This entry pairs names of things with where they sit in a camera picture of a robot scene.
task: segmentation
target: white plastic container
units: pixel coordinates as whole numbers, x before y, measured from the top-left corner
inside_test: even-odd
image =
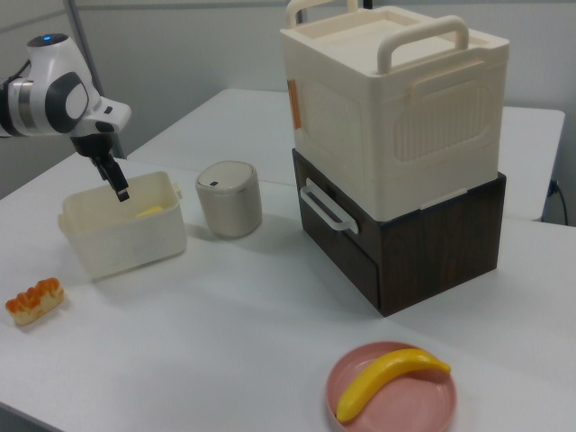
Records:
[[[207,167],[196,179],[196,191],[208,228],[218,236],[246,236],[262,221],[257,171],[246,162]]]
[[[177,185],[156,172],[128,180],[119,202],[109,185],[70,195],[58,225],[93,278],[112,275],[186,249]]]
[[[283,50],[295,147],[376,221],[496,178],[507,40],[382,7],[296,24]]]

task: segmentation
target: ventilation grille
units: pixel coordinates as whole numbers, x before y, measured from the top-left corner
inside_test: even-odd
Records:
[[[491,97],[486,87],[439,93],[416,103],[396,122],[394,156],[400,162],[472,144],[490,124]]]

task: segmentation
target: bread roll with orange topping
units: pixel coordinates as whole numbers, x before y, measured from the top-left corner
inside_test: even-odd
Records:
[[[15,299],[6,303],[6,310],[19,326],[30,324],[64,300],[64,289],[60,281],[51,277],[36,283],[27,292],[20,292]]]

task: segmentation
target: table surface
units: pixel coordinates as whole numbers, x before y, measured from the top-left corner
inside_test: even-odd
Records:
[[[158,166],[120,161],[126,176]],[[197,172],[182,188],[183,254],[91,281],[57,216],[102,184],[69,157],[0,201],[0,298],[58,277],[63,304],[17,328],[0,310],[0,404],[70,432],[332,431],[324,385],[378,340],[453,367],[451,430],[573,431],[576,231],[505,219],[498,269],[382,318],[302,230],[296,188],[261,182],[263,223],[207,229]]]
[[[555,110],[505,107],[499,171],[508,178],[504,213],[539,220],[564,122]],[[220,92],[128,160],[202,171],[221,160],[242,160],[260,178],[295,185],[292,114],[287,93],[228,89]]]

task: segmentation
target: pink plate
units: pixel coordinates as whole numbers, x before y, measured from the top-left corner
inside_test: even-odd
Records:
[[[350,351],[332,368],[326,383],[331,417],[346,432],[442,432],[456,408],[452,376],[436,370],[406,373],[384,385],[356,418],[336,420],[340,395],[373,360],[397,349],[417,348],[401,342],[375,342]]]

